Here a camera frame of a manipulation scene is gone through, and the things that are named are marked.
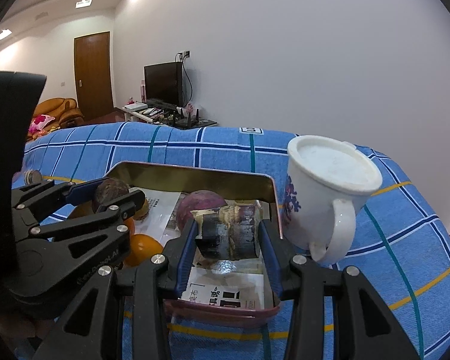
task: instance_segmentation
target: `floor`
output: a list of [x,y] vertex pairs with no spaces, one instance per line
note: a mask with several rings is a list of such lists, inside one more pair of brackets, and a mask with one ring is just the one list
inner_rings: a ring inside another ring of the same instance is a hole
[[114,111],[111,114],[107,114],[101,117],[97,117],[96,119],[89,120],[85,122],[85,125],[90,124],[105,124],[105,123],[116,123],[116,122],[124,122],[125,116],[120,111]]

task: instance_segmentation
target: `television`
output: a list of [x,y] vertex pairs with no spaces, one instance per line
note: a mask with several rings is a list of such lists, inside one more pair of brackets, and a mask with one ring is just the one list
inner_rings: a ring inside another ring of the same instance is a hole
[[145,66],[145,95],[183,107],[182,63],[168,62]]

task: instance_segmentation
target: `mug lid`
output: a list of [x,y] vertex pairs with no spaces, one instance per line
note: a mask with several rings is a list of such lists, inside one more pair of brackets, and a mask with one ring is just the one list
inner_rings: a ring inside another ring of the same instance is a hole
[[370,195],[382,185],[377,166],[348,142],[303,135],[287,147],[290,161],[319,183],[355,195]]

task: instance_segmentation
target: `ceramic cup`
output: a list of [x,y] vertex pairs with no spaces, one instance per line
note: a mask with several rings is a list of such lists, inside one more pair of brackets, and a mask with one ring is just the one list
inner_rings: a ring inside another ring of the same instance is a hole
[[350,250],[356,214],[382,185],[382,174],[348,142],[305,135],[287,151],[283,234],[313,260],[336,263]]

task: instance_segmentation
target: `brown leather sofa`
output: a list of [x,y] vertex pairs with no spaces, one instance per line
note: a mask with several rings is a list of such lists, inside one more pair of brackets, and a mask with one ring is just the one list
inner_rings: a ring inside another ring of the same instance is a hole
[[[54,99],[45,100],[37,105],[33,117],[35,118],[39,115],[49,115],[55,118],[52,123],[44,128],[46,131],[51,130],[53,127],[69,128],[83,125],[83,114],[77,107],[77,102],[71,98],[55,97]],[[28,133],[27,140],[32,140],[33,138]]]

